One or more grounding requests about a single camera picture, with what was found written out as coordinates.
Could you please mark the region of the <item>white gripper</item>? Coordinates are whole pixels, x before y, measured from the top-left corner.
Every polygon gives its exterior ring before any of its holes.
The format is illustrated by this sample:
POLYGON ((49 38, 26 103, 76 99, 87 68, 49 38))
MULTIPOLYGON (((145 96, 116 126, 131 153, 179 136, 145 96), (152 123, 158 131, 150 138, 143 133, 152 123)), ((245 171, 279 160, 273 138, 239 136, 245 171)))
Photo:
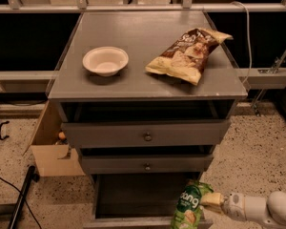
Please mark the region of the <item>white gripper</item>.
POLYGON ((245 196, 240 193, 230 193, 225 198, 220 193, 205 194, 200 204, 208 210, 222 213, 232 220, 245 221, 245 196))

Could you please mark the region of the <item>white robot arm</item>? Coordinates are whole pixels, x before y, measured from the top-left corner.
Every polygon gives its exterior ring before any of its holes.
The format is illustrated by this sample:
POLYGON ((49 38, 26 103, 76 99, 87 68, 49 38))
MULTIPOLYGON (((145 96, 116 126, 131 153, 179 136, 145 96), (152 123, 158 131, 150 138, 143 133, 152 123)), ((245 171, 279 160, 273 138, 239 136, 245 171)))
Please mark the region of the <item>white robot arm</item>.
POLYGON ((267 198, 231 192, 204 195, 200 204, 236 221, 252 221, 265 229, 286 229, 286 193, 272 192, 267 198))

